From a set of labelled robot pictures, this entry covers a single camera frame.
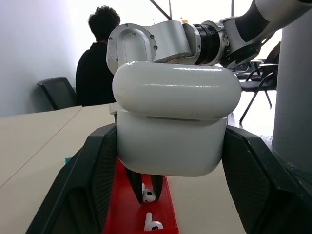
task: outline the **dark hair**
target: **dark hair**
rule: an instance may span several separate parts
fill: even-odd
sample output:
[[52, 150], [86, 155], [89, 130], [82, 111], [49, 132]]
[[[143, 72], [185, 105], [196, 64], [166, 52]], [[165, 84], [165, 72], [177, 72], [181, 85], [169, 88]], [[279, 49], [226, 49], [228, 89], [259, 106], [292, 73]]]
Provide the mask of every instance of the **dark hair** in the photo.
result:
[[109, 6], [98, 7], [89, 17], [89, 26], [97, 41], [108, 40], [110, 33], [120, 24], [120, 16]]

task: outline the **white table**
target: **white table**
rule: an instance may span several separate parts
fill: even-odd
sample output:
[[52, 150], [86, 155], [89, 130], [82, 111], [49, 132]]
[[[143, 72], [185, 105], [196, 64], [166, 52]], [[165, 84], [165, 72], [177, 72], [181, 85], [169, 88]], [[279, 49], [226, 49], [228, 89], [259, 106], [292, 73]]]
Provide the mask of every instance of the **white table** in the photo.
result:
[[[108, 105], [0, 118], [0, 139], [10, 136], [0, 145], [5, 149], [0, 157], [0, 234], [25, 233], [64, 159], [96, 128], [113, 122]], [[180, 234], [245, 233], [221, 164], [207, 176], [169, 176], [168, 181]]]

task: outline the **white earbud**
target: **white earbud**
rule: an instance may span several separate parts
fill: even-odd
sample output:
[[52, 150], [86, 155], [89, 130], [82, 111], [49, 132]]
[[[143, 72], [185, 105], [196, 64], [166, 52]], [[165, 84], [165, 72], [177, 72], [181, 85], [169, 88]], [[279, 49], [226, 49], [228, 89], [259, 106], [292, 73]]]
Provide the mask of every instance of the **white earbud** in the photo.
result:
[[142, 184], [143, 202], [153, 202], [156, 200], [156, 194], [152, 189], [145, 189], [145, 185]]
[[152, 222], [152, 218], [153, 218], [152, 213], [150, 213], [150, 212], [146, 213], [145, 225], [144, 225], [145, 231], [152, 231], [152, 230], [158, 230], [158, 229], [164, 228], [162, 226], [161, 222], [158, 222], [158, 221]]

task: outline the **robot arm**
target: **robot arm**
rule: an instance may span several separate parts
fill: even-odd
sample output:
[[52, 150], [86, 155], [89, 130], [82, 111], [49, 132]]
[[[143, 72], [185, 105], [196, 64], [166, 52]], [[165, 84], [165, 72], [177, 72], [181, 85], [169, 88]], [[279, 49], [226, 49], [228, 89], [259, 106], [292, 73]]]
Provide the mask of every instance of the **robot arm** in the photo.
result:
[[149, 27], [124, 24], [109, 38], [112, 73], [131, 61], [234, 68], [256, 57], [261, 42], [312, 8], [312, 0], [253, 0], [240, 17], [202, 24], [170, 20]]

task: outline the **black chair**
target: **black chair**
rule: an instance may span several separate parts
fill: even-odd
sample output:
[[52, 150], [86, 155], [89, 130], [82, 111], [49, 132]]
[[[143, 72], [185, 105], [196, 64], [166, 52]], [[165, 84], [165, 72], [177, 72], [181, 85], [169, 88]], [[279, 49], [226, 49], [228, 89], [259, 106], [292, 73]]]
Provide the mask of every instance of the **black chair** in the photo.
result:
[[37, 85], [47, 95], [53, 110], [77, 106], [76, 93], [66, 77], [45, 79]]
[[[254, 72], [256, 72], [256, 70], [260, 70], [260, 69], [263, 69], [263, 68], [268, 68], [270, 67], [272, 70], [271, 73], [267, 74], [264, 78], [261, 77], [261, 81], [257, 81], [257, 80], [254, 80], [254, 81], [249, 81], [250, 77], [252, 76], [252, 74]], [[243, 116], [240, 118], [239, 120], [239, 123], [241, 124], [242, 121], [244, 120], [250, 106], [252, 105], [255, 97], [257, 96], [258, 92], [260, 91], [264, 91], [266, 96], [267, 96], [267, 99], [268, 99], [268, 102], [269, 102], [269, 105], [270, 105], [270, 108], [272, 108], [272, 103], [271, 103], [271, 100], [269, 98], [269, 95], [268, 95], [268, 90], [276, 90], [276, 85], [277, 85], [277, 69], [278, 69], [278, 64], [260, 64], [260, 67], [256, 70], [254, 70], [253, 72], [250, 73], [250, 75], [247, 77], [246, 81], [245, 82], [242, 82], [240, 85], [242, 87], [242, 91], [245, 91], [245, 92], [254, 92], [254, 96], [252, 98], [252, 100], [250, 101], [250, 103], [248, 104]]]
[[[251, 60], [250, 62], [244, 63], [232, 69], [232, 71], [234, 72], [234, 74], [237, 76], [239, 80], [243, 80], [243, 79], [246, 79], [253, 70], [258, 69], [258, 66], [262, 64], [263, 62], [264, 60]], [[253, 75], [253, 77], [257, 77], [260, 75], [261, 73], [260, 71], [258, 71], [257, 74]]]

